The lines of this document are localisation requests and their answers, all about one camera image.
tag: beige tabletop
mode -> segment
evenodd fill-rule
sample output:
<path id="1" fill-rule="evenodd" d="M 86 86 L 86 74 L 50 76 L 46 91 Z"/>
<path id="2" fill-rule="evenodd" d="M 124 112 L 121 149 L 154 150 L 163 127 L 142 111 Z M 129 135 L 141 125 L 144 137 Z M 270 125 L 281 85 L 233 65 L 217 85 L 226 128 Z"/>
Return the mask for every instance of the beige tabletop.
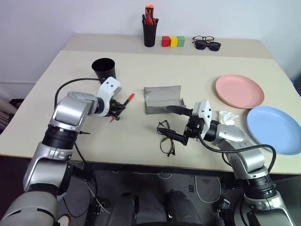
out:
<path id="1" fill-rule="evenodd" d="M 120 115 L 120 121 L 109 123 L 110 118 L 107 117 L 87 118 L 83 131 L 90 132 L 91 135 L 80 135 L 77 144 L 88 161 L 232 171 L 222 161 L 220 154 L 206 150 L 194 139 L 190 139 L 187 146 L 175 142 L 176 156 L 168 158 L 163 154 L 159 148 L 162 136 L 156 132 L 158 122 L 167 119 L 171 128 L 182 134 L 188 118 L 176 114 L 146 115 L 144 87 L 181 85 L 181 97 L 187 107 L 193 108 L 195 102 L 208 99 L 214 113 L 213 119 L 217 119 L 219 110 L 231 111 L 239 115 L 235 119 L 236 125 L 247 131 L 248 110 L 225 104 L 214 89 L 215 81 L 220 76 L 229 73 L 241 74 L 261 86 L 265 93 L 262 105 L 281 109 L 301 124 L 301 99 L 279 65 L 268 56 L 226 57 L 211 52 L 208 52 L 211 56 L 173 55 L 170 54 L 173 51 L 170 48 L 164 50 L 169 50 L 168 54 L 74 49 L 62 50 L 56 56 L 24 100 L 0 136 L 1 155 L 32 157 L 38 142 L 43 139 L 53 113 L 57 88 L 75 78 L 95 78 L 91 64 L 102 57 L 112 58 L 116 63 L 116 76 L 122 85 L 116 99 L 124 102 L 133 92 L 136 96 Z M 59 99 L 68 91 L 96 94 L 98 87 L 99 83 L 96 81 L 78 81 L 63 88 Z M 262 153 L 269 165 L 272 154 L 264 149 Z M 78 160 L 79 156 L 74 152 L 72 158 Z M 300 163 L 301 154 L 277 155 L 272 173 L 301 174 Z"/>
<path id="2" fill-rule="evenodd" d="M 195 49 L 192 37 L 185 37 L 184 47 L 179 48 L 163 48 L 161 39 L 162 37 L 157 36 L 155 46 L 149 48 L 144 46 L 143 36 L 139 35 L 75 34 L 64 50 L 273 59 L 268 49 L 257 40 L 216 38 L 214 41 L 222 45 L 218 52 L 214 52 L 208 49 L 203 51 Z"/>

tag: white tissue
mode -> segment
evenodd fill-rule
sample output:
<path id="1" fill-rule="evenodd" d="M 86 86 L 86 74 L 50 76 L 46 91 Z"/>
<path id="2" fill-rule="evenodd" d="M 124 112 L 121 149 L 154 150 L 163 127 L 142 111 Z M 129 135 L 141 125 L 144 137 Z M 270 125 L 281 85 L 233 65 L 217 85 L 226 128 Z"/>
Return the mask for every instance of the white tissue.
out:
<path id="1" fill-rule="evenodd" d="M 233 114 L 232 112 L 220 111 L 219 121 L 221 124 L 225 125 L 234 125 L 234 119 L 237 118 L 238 115 Z"/>

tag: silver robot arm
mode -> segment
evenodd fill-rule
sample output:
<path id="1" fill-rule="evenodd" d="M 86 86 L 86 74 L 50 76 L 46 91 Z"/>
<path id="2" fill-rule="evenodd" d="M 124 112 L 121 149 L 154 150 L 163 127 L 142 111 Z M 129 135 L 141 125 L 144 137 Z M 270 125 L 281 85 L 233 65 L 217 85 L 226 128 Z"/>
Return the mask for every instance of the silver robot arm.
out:
<path id="1" fill-rule="evenodd" d="M 253 146 L 245 132 L 234 126 L 217 125 L 216 139 L 213 143 L 222 150 L 240 149 Z M 264 157 L 259 149 L 226 154 L 233 168 L 235 178 L 241 179 L 245 201 L 253 210 L 280 209 L 289 224 L 295 226 L 280 193 L 269 176 Z"/>
<path id="2" fill-rule="evenodd" d="M 247 134 L 235 126 L 220 124 L 212 121 L 212 111 L 207 100 L 198 102 L 193 109 L 178 106 L 167 106 L 168 110 L 176 114 L 189 116 L 183 135 L 175 131 L 158 128 L 160 133 L 187 145 L 189 138 L 199 138 L 210 141 L 221 150 L 234 150 L 253 146 Z M 252 149 L 239 153 L 226 154 L 235 178 L 241 181 L 245 192 L 245 201 L 253 210 L 280 209 L 287 217 L 289 224 L 294 226 L 288 210 L 275 189 L 265 166 L 264 156 L 259 149 Z"/>
<path id="3" fill-rule="evenodd" d="M 96 96 L 69 92 L 58 103 L 44 139 L 38 144 L 24 176 L 25 193 L 10 205 L 0 226 L 54 224 L 56 196 L 66 191 L 69 185 L 72 166 L 68 160 L 85 119 L 92 114 L 110 115 L 112 96 L 120 89 L 120 83 L 110 77 L 101 85 Z"/>

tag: black cup rim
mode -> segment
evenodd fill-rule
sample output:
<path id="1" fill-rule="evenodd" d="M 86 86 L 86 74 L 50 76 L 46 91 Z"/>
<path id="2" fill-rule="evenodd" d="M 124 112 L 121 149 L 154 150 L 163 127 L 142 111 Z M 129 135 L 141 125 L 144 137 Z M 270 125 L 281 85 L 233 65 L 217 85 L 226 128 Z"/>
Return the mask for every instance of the black cup rim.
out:
<path id="1" fill-rule="evenodd" d="M 115 67 L 115 61 L 110 58 L 100 58 L 92 63 L 92 69 L 96 72 L 107 72 Z"/>

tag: eyeglasses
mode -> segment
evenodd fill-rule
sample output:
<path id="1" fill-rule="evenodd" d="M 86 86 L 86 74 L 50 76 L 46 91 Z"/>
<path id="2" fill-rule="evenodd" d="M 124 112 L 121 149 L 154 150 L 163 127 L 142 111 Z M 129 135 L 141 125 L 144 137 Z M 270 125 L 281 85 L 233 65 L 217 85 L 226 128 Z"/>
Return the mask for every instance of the eyeglasses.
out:
<path id="1" fill-rule="evenodd" d="M 169 123 L 168 123 L 167 120 L 164 120 L 164 121 L 162 121 L 162 122 L 159 122 L 159 125 L 157 126 L 157 132 L 158 132 L 159 134 L 163 135 L 163 134 L 160 133 L 160 131 L 158 130 L 159 128 L 170 129 L 170 125 L 169 125 Z M 168 152 L 165 152 L 165 151 L 163 151 L 163 149 L 162 149 L 162 143 L 163 143 L 164 141 L 168 140 L 168 139 L 170 139 L 170 148 L 169 148 L 169 151 L 168 151 Z M 175 155 L 174 141 L 173 141 L 171 138 L 169 138 L 169 137 L 164 137 L 164 138 L 161 139 L 161 141 L 160 141 L 160 149 L 161 149 L 161 152 L 167 154 L 168 157 L 170 156 L 170 154 Z"/>
<path id="2" fill-rule="evenodd" d="M 209 47 L 211 51 L 218 51 L 220 50 L 221 44 L 219 42 L 214 41 L 214 37 L 212 36 L 195 36 L 192 38 L 193 42 L 197 49 L 205 49 L 206 47 Z"/>

